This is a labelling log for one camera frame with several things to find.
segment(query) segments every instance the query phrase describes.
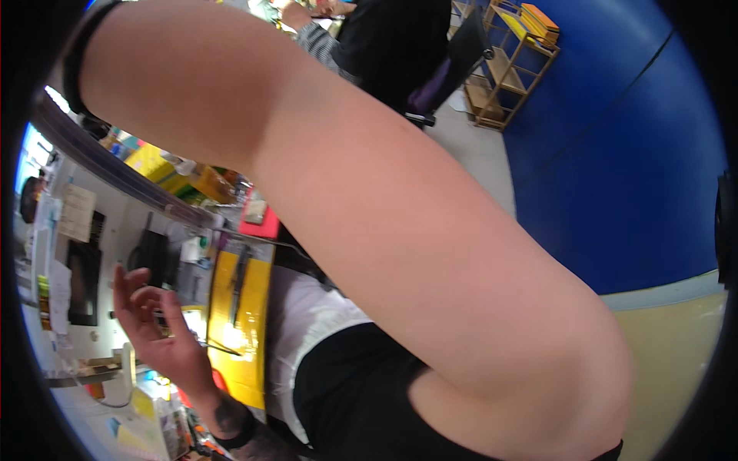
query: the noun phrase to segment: black t-shirt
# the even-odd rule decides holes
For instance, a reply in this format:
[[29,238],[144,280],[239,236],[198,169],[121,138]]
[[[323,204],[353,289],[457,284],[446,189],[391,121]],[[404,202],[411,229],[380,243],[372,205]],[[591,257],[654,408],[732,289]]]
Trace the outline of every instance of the black t-shirt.
[[446,55],[451,0],[357,0],[331,55],[396,111]]
[[[491,461],[432,429],[407,388],[425,367],[374,323],[342,330],[300,363],[294,407],[321,461]],[[595,461],[615,461],[622,442]]]

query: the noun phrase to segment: black wristband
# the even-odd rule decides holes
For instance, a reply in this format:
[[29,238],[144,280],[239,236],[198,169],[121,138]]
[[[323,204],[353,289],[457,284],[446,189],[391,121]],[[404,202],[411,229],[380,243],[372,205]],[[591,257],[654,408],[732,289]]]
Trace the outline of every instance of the black wristband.
[[256,432],[257,424],[258,422],[254,415],[252,415],[251,411],[246,408],[244,423],[241,426],[241,431],[238,433],[237,436],[228,440],[221,440],[216,436],[213,436],[213,438],[221,447],[225,448],[227,451],[233,450],[234,448],[240,448],[250,442],[252,437],[254,437],[254,432]]
[[84,58],[87,43],[92,37],[92,34],[100,26],[100,23],[103,22],[103,19],[105,19],[108,13],[122,3],[122,0],[114,0],[112,3],[95,11],[75,37],[75,42],[69,54],[64,58],[62,75],[64,98],[69,103],[69,108],[77,114],[85,114],[88,117],[97,119],[87,109],[80,97],[80,67],[82,66],[82,59]]

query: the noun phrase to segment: blue wall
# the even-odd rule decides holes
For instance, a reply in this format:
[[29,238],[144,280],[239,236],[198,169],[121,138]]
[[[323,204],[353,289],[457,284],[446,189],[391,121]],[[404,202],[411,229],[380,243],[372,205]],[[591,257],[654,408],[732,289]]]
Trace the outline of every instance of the blue wall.
[[562,51],[504,133],[518,221],[600,294],[716,268],[725,153],[706,88],[677,35],[638,77],[666,17],[651,1],[536,5]]

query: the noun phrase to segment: office chair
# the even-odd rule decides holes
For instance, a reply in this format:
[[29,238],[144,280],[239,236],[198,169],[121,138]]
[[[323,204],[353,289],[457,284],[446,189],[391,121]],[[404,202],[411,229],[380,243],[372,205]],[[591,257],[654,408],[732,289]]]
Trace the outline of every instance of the office chair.
[[485,59],[492,59],[494,50],[482,15],[475,8],[464,20],[448,45],[448,55],[433,76],[416,89],[407,100],[405,118],[421,130],[435,125],[433,114],[461,86]]

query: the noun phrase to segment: black sleeve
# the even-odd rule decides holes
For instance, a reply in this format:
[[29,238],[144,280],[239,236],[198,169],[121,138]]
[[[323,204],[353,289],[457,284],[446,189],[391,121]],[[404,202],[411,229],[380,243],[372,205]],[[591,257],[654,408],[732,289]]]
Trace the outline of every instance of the black sleeve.
[[331,51],[341,69],[358,78],[375,69],[398,46],[402,14],[393,1],[359,3],[344,24],[338,46]]

